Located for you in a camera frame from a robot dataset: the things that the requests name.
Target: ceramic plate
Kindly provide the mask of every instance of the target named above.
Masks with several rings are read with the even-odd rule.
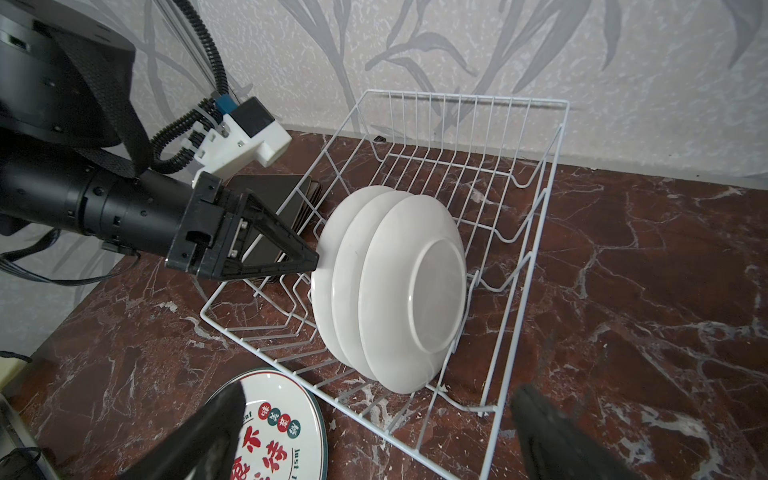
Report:
[[[422,388],[442,368],[464,314],[462,239],[429,195],[397,203],[379,224],[362,267],[362,349],[376,379],[397,393]]]
[[[346,229],[333,267],[331,307],[339,344],[346,358],[352,363],[351,367],[373,380],[376,380],[376,376],[373,375],[362,350],[357,316],[362,264],[368,253],[368,245],[384,216],[408,197],[412,197],[412,194],[395,190],[368,202]]]
[[[315,397],[275,369],[252,370],[227,385],[238,381],[246,407],[231,478],[323,480],[328,441]]]
[[[336,263],[336,255],[339,245],[346,233],[346,229],[358,212],[371,200],[381,194],[392,191],[389,187],[375,185],[365,187],[352,192],[333,211],[328,223],[320,234],[317,242],[317,253],[320,259],[317,268],[312,272],[312,311],[315,316],[315,324],[320,332],[320,337],[328,347],[328,350],[341,363],[352,366],[344,355],[344,351],[336,336],[333,326],[333,311],[331,310],[331,284],[333,281],[333,265]]]

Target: marble countertop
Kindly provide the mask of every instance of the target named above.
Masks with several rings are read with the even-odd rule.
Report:
[[[276,171],[302,173],[326,139],[294,134]],[[768,192],[559,167],[512,387],[533,383],[649,478],[768,478],[766,251]],[[147,255],[36,352],[10,400],[62,474],[114,477],[263,365],[200,319],[216,286]],[[253,302],[232,288],[219,318]],[[457,395],[482,388],[475,363],[488,361],[504,300],[473,300],[466,357],[447,378]],[[321,406],[329,478],[436,477]],[[425,449],[472,477],[483,422],[436,409]],[[508,411],[491,477],[525,477]]]

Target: baseboard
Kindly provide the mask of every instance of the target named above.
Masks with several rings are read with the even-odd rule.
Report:
[[[287,130],[302,131],[311,134],[333,135],[336,130],[323,127],[310,127],[308,125],[284,124]],[[362,134],[354,132],[344,132],[345,137],[362,138]],[[506,155],[514,154],[514,151],[504,152]],[[541,152],[521,152],[522,156],[527,158],[536,158],[541,156]],[[662,167],[657,165],[632,164],[622,161],[616,161],[607,158],[582,157],[578,155],[561,154],[560,163],[572,165],[574,167],[585,167],[593,170],[610,170],[623,172],[626,174],[648,175],[652,177],[669,177],[678,180],[693,180],[707,182],[711,184],[731,185],[734,187],[754,188],[757,190],[768,190],[768,178],[752,177],[730,177],[727,175],[708,174],[707,172],[696,170],[682,170],[673,167]]]

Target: black corrugated tube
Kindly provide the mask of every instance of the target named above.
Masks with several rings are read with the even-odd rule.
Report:
[[[205,55],[208,57],[211,69],[214,73],[214,79],[216,82],[216,91],[220,95],[229,94],[230,88],[227,83],[227,73],[224,70],[224,63],[221,61],[219,51],[216,48],[214,40],[211,38],[208,29],[205,28],[205,24],[200,16],[195,11],[194,7],[189,0],[174,0],[174,3],[179,8],[181,13],[192,26],[192,29],[200,39],[200,43],[203,45]],[[221,122],[221,113],[216,109],[216,102],[212,98],[205,98],[199,104],[198,107],[202,108],[208,114],[216,120]],[[186,167],[194,157],[194,152],[188,148],[181,148],[179,153],[175,154],[168,160],[163,161],[161,154],[163,149],[172,142],[175,138],[180,137],[184,132],[192,128],[194,122],[199,121],[206,130],[213,127],[207,118],[205,118],[199,111],[190,110],[183,117],[179,118],[172,124],[163,128],[157,134],[152,137],[152,170],[155,170],[161,174],[172,174],[178,172],[182,168]],[[193,133],[190,135],[190,142],[195,147],[199,147],[203,142],[204,136],[202,134]]]

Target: white wire dish rack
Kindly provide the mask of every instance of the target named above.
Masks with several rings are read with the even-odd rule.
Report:
[[[456,220],[467,310],[439,376],[419,392],[390,392],[328,352],[307,274],[222,283],[200,316],[441,476],[487,478],[568,110],[567,101],[368,90],[309,166],[325,190],[300,228],[310,244],[345,196],[372,184],[432,195]],[[245,308],[217,315],[246,294],[255,298]],[[456,438],[453,448],[436,444],[435,428]]]

